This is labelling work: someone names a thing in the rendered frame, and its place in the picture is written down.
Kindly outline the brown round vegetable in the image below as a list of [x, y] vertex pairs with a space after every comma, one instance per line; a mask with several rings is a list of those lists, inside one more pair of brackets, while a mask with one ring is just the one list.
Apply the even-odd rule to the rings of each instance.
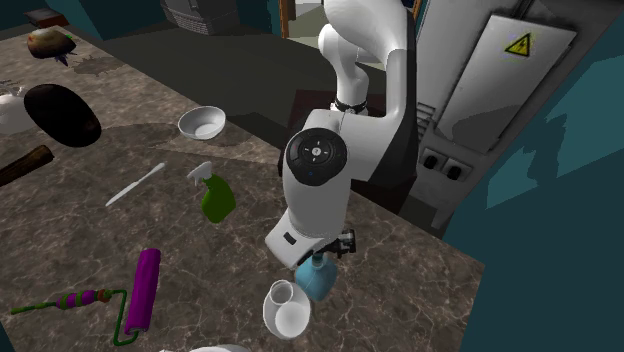
[[66, 34], [53, 28], [32, 31], [27, 37], [27, 47], [34, 58], [54, 58], [68, 67], [67, 56], [74, 55], [76, 43]]

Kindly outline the grey ribbed appliance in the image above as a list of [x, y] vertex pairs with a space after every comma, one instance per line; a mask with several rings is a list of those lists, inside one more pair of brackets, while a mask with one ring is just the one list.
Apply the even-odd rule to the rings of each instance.
[[160, 0], [160, 5], [170, 22], [203, 35], [240, 24], [236, 0]]

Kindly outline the white knife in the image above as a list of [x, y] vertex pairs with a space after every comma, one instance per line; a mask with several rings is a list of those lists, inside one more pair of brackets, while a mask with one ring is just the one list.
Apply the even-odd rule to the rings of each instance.
[[126, 195], [127, 193], [129, 193], [131, 190], [133, 190], [135, 187], [137, 187], [140, 183], [142, 183], [143, 181], [145, 181], [148, 177], [150, 177], [151, 175], [157, 173], [158, 171], [162, 170], [164, 167], [166, 166], [166, 163], [161, 162], [158, 165], [156, 165], [154, 168], [152, 168], [149, 172], [147, 172], [145, 175], [143, 175], [141, 178], [139, 178], [138, 180], [132, 182], [131, 184], [129, 184], [128, 186], [126, 186], [124, 189], [122, 189], [121, 191], [119, 191], [117, 194], [115, 194], [112, 198], [110, 198], [106, 203], [105, 206], [108, 207], [110, 205], [112, 205], [113, 203], [115, 203], [117, 200], [119, 200], [120, 198], [122, 198], [124, 195]]

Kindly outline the white glass teapot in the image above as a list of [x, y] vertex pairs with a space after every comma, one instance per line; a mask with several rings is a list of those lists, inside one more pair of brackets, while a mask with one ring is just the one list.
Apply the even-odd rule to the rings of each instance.
[[27, 90], [0, 84], [0, 134], [12, 135], [36, 126], [24, 105]]

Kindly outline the grey electrical cabinet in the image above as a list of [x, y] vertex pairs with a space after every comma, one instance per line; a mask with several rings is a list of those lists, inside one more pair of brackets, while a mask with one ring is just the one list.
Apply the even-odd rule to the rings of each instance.
[[578, 26], [563, 0], [427, 0], [417, 31], [417, 179], [401, 214], [438, 232], [501, 153]]

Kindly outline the brown flat box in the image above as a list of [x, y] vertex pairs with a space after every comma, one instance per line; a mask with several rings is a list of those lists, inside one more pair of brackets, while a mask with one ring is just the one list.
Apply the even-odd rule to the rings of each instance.
[[25, 12], [28, 21], [37, 28], [49, 28], [53, 26], [67, 26], [69, 21], [65, 16], [50, 8], [40, 8]]

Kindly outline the purple paint roller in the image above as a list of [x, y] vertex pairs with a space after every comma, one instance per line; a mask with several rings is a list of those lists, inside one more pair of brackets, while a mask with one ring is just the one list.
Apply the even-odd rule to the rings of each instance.
[[113, 296], [120, 295], [119, 313], [112, 342], [117, 347], [132, 344], [141, 333], [149, 330], [158, 287], [160, 262], [159, 249], [148, 248], [140, 252], [131, 295], [128, 295], [125, 289], [84, 290], [65, 294], [55, 301], [12, 308], [10, 314], [16, 315], [50, 307], [69, 310], [95, 302], [108, 303]]

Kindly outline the white plate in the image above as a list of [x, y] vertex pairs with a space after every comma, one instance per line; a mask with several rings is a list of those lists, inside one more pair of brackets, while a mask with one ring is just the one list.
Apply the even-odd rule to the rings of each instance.
[[[170, 350], [161, 350], [159, 352], [174, 352]], [[222, 344], [215, 346], [205, 346], [192, 349], [188, 352], [251, 352], [249, 349], [235, 344]]]

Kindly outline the white bowl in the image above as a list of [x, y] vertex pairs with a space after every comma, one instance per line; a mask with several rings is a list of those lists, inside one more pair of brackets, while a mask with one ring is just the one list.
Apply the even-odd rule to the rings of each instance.
[[178, 121], [180, 133], [190, 139], [209, 140], [225, 127], [226, 114], [215, 106], [200, 106], [184, 113]]

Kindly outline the white jug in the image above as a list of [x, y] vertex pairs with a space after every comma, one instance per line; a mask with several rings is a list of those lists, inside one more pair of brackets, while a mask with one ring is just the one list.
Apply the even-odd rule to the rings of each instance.
[[263, 320], [268, 330], [282, 340], [300, 336], [311, 316], [310, 300], [294, 282], [275, 281], [263, 303]]

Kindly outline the black oval object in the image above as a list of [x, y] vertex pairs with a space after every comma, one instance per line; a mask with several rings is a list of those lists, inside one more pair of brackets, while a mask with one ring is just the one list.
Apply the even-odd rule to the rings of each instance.
[[57, 142], [86, 147], [101, 136], [102, 127], [89, 105], [71, 89], [40, 84], [24, 96], [24, 106], [35, 124]]

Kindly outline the green spray bottle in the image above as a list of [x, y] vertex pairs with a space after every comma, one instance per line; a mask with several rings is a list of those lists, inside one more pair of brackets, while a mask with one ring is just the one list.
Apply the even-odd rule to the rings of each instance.
[[207, 187], [201, 202], [203, 214], [212, 223], [220, 223], [236, 208], [236, 200], [226, 180], [212, 171], [212, 163], [206, 161], [193, 169], [188, 175], [195, 185]]

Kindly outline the light blue bottle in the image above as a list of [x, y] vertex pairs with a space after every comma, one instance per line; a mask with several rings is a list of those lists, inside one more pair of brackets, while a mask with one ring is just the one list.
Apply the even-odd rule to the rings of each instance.
[[337, 267], [325, 253], [313, 254], [295, 272], [295, 282], [315, 302], [327, 297], [336, 277]]

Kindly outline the brown wooden stick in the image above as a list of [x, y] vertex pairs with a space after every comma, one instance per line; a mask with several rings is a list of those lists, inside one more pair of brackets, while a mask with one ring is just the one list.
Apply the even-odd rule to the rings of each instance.
[[0, 168], [0, 187], [52, 162], [54, 155], [45, 145], [40, 145], [7, 166]]

